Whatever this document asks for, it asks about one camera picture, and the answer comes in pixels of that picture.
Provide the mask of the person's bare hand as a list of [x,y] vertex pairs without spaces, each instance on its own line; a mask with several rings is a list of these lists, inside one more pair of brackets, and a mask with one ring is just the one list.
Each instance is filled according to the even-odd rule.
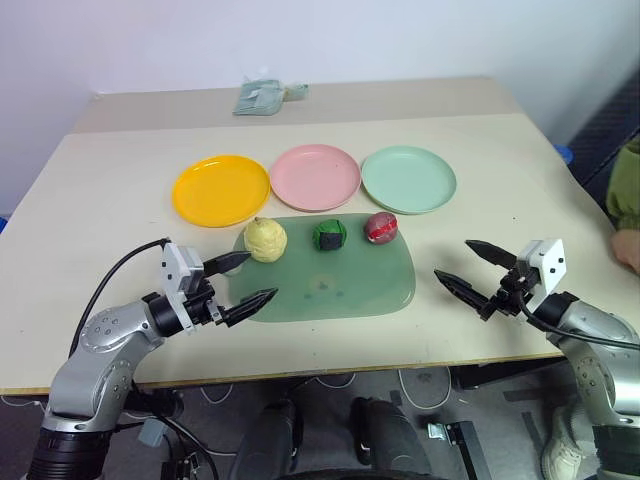
[[640,272],[640,231],[631,229],[618,230],[611,236],[611,248],[615,258],[634,273]]

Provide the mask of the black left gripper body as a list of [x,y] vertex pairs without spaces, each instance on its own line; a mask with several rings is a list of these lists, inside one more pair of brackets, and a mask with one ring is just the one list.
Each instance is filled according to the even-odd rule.
[[215,298],[215,290],[208,279],[200,281],[193,293],[186,295],[183,307],[193,325],[227,323],[226,310]]

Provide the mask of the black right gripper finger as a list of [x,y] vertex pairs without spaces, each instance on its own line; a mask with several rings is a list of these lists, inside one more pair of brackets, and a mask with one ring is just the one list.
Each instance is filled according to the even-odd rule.
[[488,320],[490,318],[490,312],[487,310],[489,299],[477,292],[470,283],[441,270],[435,269],[434,274],[452,295],[475,310],[481,319]]
[[517,256],[482,240],[466,240],[465,244],[479,257],[491,263],[500,266],[506,270],[511,270],[517,263]]

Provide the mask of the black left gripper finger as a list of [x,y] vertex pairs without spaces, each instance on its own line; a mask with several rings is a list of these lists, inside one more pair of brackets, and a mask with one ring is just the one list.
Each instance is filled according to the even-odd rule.
[[206,260],[203,263],[204,274],[225,274],[241,266],[250,257],[251,253],[249,251],[232,251]]
[[244,298],[238,305],[226,309],[222,313],[221,323],[227,327],[233,327],[252,317],[265,307],[277,293],[277,288],[259,290],[253,293],[249,297]]

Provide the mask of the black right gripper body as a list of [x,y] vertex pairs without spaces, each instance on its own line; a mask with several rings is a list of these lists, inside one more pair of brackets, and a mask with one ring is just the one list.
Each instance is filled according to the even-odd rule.
[[526,300],[532,298],[531,291],[536,285],[536,269],[517,263],[500,280],[500,287],[480,309],[480,318],[487,321],[495,312],[506,316],[523,315],[528,321],[532,316]]

